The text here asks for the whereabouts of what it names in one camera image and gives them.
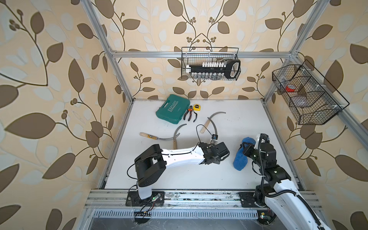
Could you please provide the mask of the blue microfiber rag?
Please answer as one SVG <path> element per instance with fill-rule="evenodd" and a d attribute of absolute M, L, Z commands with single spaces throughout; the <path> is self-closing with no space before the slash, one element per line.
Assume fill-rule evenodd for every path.
<path fill-rule="evenodd" d="M 248 157 L 253 154 L 256 141 L 253 138 L 244 138 L 240 144 L 233 166 L 236 170 L 241 171 L 248 163 Z"/>

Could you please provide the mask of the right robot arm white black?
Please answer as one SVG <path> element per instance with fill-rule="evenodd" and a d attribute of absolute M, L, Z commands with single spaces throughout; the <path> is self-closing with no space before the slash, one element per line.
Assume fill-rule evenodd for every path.
<path fill-rule="evenodd" d="M 277 164 L 272 144 L 255 146 L 243 142 L 242 148 L 242 154 L 260 168 L 261 184 L 254 192 L 257 206 L 270 208 L 288 230 L 330 229 L 302 197 L 286 170 Z"/>

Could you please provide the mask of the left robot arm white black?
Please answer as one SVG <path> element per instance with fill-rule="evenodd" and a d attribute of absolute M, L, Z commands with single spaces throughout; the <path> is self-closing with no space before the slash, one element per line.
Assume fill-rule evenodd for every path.
<path fill-rule="evenodd" d="M 154 144 L 134 160 L 139 199 L 151 197 L 152 185 L 168 168 L 190 164 L 220 164 L 229 155 L 230 151 L 224 142 L 218 144 L 199 142 L 194 147 L 178 150 L 162 149 L 158 144 Z"/>

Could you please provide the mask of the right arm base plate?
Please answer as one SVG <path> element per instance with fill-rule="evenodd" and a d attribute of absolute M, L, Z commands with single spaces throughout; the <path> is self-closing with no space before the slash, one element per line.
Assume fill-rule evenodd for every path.
<path fill-rule="evenodd" d="M 243 208 L 264 208 L 266 206 L 262 194 L 255 192 L 240 192 L 238 195 Z"/>

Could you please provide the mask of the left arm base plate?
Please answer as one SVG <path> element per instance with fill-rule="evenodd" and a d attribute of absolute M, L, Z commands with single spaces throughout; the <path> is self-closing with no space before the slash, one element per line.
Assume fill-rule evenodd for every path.
<path fill-rule="evenodd" d="M 126 198 L 127 207 L 143 207 L 145 205 L 151 205 L 155 203 L 156 206 L 162 207 L 165 200 L 164 191 L 153 191 L 151 197 L 147 199 L 141 199 L 138 191 L 129 191 Z"/>

